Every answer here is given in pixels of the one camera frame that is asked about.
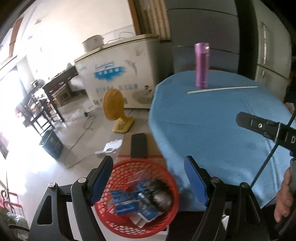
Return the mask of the person's right hand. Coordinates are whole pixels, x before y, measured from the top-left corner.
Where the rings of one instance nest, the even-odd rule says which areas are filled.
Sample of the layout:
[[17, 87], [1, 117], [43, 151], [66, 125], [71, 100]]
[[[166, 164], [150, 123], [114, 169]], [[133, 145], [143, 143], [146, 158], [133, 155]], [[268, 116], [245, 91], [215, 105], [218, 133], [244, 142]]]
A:
[[280, 222], [283, 217], [287, 217], [290, 214], [290, 208], [293, 205], [293, 196], [290, 192], [291, 180], [290, 168], [288, 168], [285, 171], [281, 188], [276, 195], [276, 205], [274, 210], [274, 219], [276, 222]]

